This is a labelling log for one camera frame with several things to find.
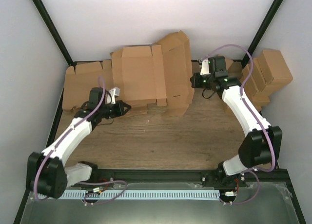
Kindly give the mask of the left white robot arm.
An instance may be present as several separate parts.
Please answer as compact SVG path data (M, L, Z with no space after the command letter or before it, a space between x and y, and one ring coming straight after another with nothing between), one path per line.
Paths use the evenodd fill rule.
M80 161L71 167L65 165L77 146L103 119L113 120L129 112L131 106L118 100L119 94L118 87L109 91L92 88L88 101L81 105L65 131L42 152L33 152L28 157L26 189L34 192L36 198L41 194L57 199L70 186L87 184L93 187L99 183L96 164Z

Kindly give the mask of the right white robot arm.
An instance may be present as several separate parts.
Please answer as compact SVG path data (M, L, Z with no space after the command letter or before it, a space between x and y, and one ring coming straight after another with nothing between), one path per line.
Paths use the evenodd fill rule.
M242 83L230 77L223 56L200 61L200 72L190 78L193 88L212 90L231 109L240 123L245 139L238 154L219 163L215 175L221 186L228 186L239 174L255 171L258 165L275 167L279 157L282 130L260 115L244 92Z

